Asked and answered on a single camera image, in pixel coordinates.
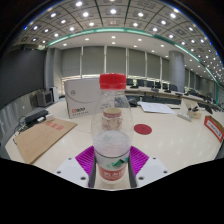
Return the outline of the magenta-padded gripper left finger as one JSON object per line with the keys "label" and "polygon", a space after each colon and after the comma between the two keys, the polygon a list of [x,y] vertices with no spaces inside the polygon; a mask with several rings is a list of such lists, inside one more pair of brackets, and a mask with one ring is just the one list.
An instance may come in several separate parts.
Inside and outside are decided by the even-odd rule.
{"label": "magenta-padded gripper left finger", "polygon": [[78,186],[93,188],[96,179],[94,147],[88,147],[76,157],[67,158],[54,174]]}

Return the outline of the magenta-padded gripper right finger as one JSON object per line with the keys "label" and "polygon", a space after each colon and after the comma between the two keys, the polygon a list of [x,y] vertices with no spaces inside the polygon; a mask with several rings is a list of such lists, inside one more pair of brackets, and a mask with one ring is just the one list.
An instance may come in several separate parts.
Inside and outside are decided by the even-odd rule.
{"label": "magenta-padded gripper right finger", "polygon": [[146,186],[170,174],[158,158],[149,157],[134,146],[130,148],[128,173],[131,188]]}

